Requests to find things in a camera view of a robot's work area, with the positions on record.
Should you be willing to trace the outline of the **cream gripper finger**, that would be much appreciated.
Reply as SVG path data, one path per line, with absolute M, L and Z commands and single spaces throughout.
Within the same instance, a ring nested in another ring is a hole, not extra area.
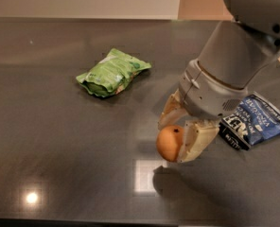
M 179 150 L 177 162 L 185 163 L 198 158 L 218 133 L 218 120 L 186 120 L 184 124 L 183 144 Z
M 176 90 L 166 101 L 166 105 L 158 121 L 158 129 L 162 130 L 164 127 L 174 125 L 179 119 L 187 115 L 188 112 L 182 103 L 180 91 Z

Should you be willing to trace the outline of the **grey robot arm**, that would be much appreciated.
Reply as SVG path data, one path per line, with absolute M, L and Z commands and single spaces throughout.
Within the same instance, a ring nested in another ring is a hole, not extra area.
M 161 113 L 156 148 L 169 162 L 196 159 L 248 95 L 251 80 L 280 57 L 280 0 L 223 2 L 233 20 L 218 23 Z

